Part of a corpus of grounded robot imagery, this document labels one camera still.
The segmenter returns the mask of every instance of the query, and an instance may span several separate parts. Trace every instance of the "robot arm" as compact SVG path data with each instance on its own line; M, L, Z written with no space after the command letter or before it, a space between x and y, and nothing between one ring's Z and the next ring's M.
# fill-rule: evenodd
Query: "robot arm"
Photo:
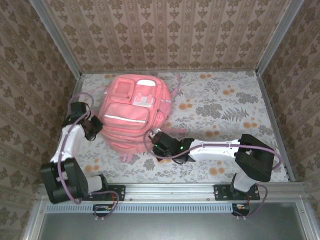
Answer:
M157 156L167 158L178 155L188 149L192 149L195 146L203 146L206 144L232 145L233 147L198 147L181 156L172 158L172 160L177 164L202 160L236 162L241 170L233 177L230 187L232 192L234 190L238 190L246 193L256 182L270 181L274 163L274 155L272 153L260 149L234 147L234 145L247 145L272 149L252 135L243 134L241 139L225 142L202 141L193 138L184 138L181 141L178 141L177 139L168 136L164 132L158 131L156 134L151 134L150 138L154 144L152 149L153 152Z
M62 176L69 192L74 198L85 198L92 192L104 190L108 187L105 177L101 174L90 177L85 176L76 160L83 139L87 139L88 141L94 140L96 134L102 129L102 123L96 116L92 116L91 119L86 118L81 120L68 133L73 123L86 111L86 104L84 102L74 102L71 104L71 114L62 125L62 133L57 150L51 158L50 163L41 166L40 173L46 191L50 201L54 204L69 200L58 174L58 158L61 152ZM68 135L68 138L62 149L66 135Z

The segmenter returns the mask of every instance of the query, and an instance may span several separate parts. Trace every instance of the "floral wallpaper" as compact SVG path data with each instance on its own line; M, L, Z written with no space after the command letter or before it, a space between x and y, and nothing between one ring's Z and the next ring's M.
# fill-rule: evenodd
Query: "floral wallpaper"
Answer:
M28 0L0 1L0 239L19 239L75 78Z
M44 0L80 69L255 69L289 0Z
M306 0L263 80L297 181L320 223L320 1Z
M177 86L174 72L144 72L165 81L170 90ZM118 74L82 75L84 92L93 93L94 111L99 111L103 91ZM182 85L164 126L171 136L205 141L229 141L251 134L278 150L256 74L246 72L181 72ZM186 134L171 132L185 129ZM100 134L94 141L84 141L77 158L87 175L103 173L109 183L219 183L231 182L239 171L235 162L219 158L188 162L171 159L160 162L148 153L134 154L130 163L109 148ZM284 166L272 173L271 181L287 182Z

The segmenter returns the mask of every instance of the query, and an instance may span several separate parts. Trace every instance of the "aluminum frame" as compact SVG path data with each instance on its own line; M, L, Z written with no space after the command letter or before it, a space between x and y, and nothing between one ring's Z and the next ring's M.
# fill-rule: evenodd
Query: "aluminum frame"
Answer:
M74 89L73 89L73 93L72 93L72 96L78 94L78 93L81 93L82 92L82 87L84 85L84 79L81 77L79 80L77 80L75 82L75 85L74 85Z
M126 186L126 194L123 201L126 204L206 203L214 205L244 202L216 201L214 185L221 184L226 183L117 183L114 185ZM302 182L267 182L264 185L268 188L266 203L296 203L307 239L320 239L319 228ZM259 191L261 199L252 202L259 203L262 201L265 190L259 187ZM49 198L43 184L39 187L38 197L35 201L23 240L37 240L45 214L50 214L45 213ZM85 201L84 203L107 204L110 201Z
M296 180L295 176L294 176L294 172L292 171L291 164L289 162L287 151L286 151L284 142L282 140L282 137L281 137L281 134L280 134L280 131L278 128L278 124L277 124L276 117L274 115L274 111L272 110L272 106L271 106L271 103L270 103L270 100L268 97L268 93L267 93L263 78L262 78L261 74L259 74L259 73L257 74L256 77L257 77L257 81L259 83L259 87L260 87L260 91L261 91L263 101L265 104L266 112L268 113L268 116L269 116L269 120L270 120L271 127L273 130L274 138L275 138L276 144L278 146L280 155L283 158L283 164L286 167L287 174L289 176L289 180L294 182Z

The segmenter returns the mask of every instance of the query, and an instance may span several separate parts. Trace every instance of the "purple cable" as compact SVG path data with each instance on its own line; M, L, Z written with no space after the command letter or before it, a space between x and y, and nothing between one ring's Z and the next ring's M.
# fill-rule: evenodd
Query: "purple cable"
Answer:
M61 149L60 149L60 154L59 154L59 157L58 157L58 162L57 162L57 167L58 167L58 175L59 175L59 178L60 178L60 181L61 181L61 184L63 186L63 189L65 190L65 193L67 194L67 196L69 197L69 199L74 202L75 204L80 204L81 203L81 200L80 201L77 201L73 196L72 194L70 193L70 191L68 190L68 187L66 185L66 182L64 180L64 177L62 175L62 170L61 170L61 160L62 160L62 156L63 156L63 152L65 150L65 145L66 145L66 142L67 142L67 139L68 139L68 136L69 134L71 133L72 129L75 127L75 125L80 122L82 119L84 119L89 113L90 113L90 110L93 108L94 106L94 98L87 92L80 92L76 95L74 95L70 100L69 100L69 103L68 103L68 111L67 111L67 116L70 114L70 105L72 103L72 101L79 97L80 95L87 95L91 98L91 107L81 116L79 117L72 125L71 127L69 128L68 132L66 133L63 141L62 141L62 145L61 145Z
M147 145L147 141L146 141L146 138L147 138L147 134L151 132L151 130L148 130L144 133L143 135L143 144L144 144L144 147L146 148L146 150L148 151L148 153L150 153L152 156L156 157L157 159L167 159L167 158L177 158L177 157L180 157L194 149L198 149L198 148L203 148L203 147L226 147L226 148L243 148L243 149L258 149L258 150L263 150L263 151L266 151L266 152L269 152L269 153L272 153L274 154L275 156L277 156L279 158L279 162L272 168L272 170L275 170L277 169L278 167L280 167L280 165L284 162L283 158L281 157L281 155L279 153L277 153L276 151L270 149L270 148L266 148L266 147L262 147L262 146L252 146L252 145L242 145L242 144L227 144L227 143L205 143L205 144L202 144L202 145L196 145L196 146L193 146L177 155L174 155L174 156L158 156L156 154L154 154L152 152L152 150L148 147Z
M259 212L259 210L260 210L260 209L262 208L262 206L265 204L265 201L266 201L266 199L267 199L268 189L267 189L266 186L264 186L264 185L262 185L262 184L256 183L256 185L257 185L258 187L262 187L262 188L265 189L264 197L263 197L263 199L262 199L262 202L261 202L260 206L257 208L257 210L255 210L253 213L248 214L247 216L243 216L243 215L242 215L240 212L238 212L238 211L233 211L233 212L235 212L236 214L238 214L239 216L242 216L242 217L244 217L244 218L252 217L252 216L256 215L256 214Z
M115 196L116 196L116 202L115 202L115 205L113 206L113 208L110 210L110 212L104 217L104 218L107 218L107 217L109 217L113 212L114 212L114 210L117 208L117 206L118 206L118 203L119 203L119 194L116 192L116 191L111 191L111 190L109 190L109 191L96 191L96 192L92 192L91 193L92 195L100 195L100 194L115 194ZM100 209L100 208L103 208L104 206L101 206L101 207L96 207L95 209L94 209L94 212L93 212L93 215L97 218L98 216L97 216L97 210L98 209Z

